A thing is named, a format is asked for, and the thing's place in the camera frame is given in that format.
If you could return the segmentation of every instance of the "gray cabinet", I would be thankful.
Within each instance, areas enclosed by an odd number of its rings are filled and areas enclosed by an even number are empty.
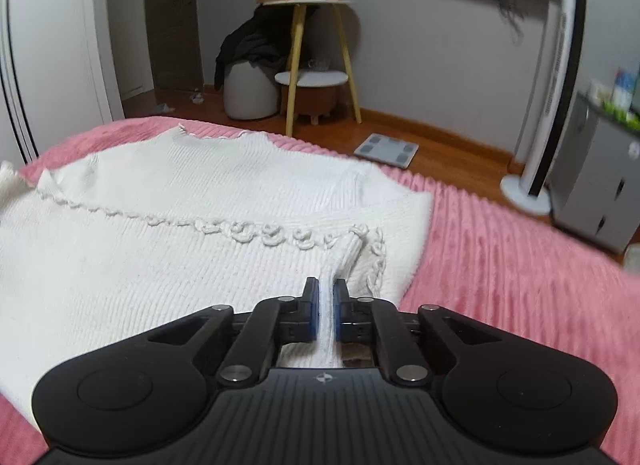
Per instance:
[[[622,252],[640,224],[640,135],[578,95],[549,188],[559,226]]]

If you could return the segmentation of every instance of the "pink blanket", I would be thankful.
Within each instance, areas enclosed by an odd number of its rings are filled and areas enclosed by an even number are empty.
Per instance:
[[[22,174],[36,182],[43,168],[151,138],[178,122],[198,136],[239,133],[204,122],[130,119],[69,138]],[[281,135],[270,139],[286,150],[340,156]],[[620,397],[603,449],[620,463],[640,463],[640,278],[545,224],[430,178],[383,170],[434,195],[428,246],[401,309],[440,304],[600,366]],[[45,449],[40,434],[0,395],[0,463],[28,465]]]

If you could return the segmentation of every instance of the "dark brown door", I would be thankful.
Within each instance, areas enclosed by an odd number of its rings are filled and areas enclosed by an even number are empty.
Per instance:
[[[156,89],[202,90],[196,0],[145,0]]]

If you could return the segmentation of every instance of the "white laundry basket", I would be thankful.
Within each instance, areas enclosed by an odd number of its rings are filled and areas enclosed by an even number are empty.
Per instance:
[[[225,113],[231,119],[253,120],[278,112],[276,70],[247,60],[230,64],[225,70],[223,99]]]

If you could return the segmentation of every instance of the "white wardrobe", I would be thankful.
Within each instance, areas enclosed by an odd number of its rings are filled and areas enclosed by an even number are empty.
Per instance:
[[[123,118],[106,0],[0,0],[0,160]]]

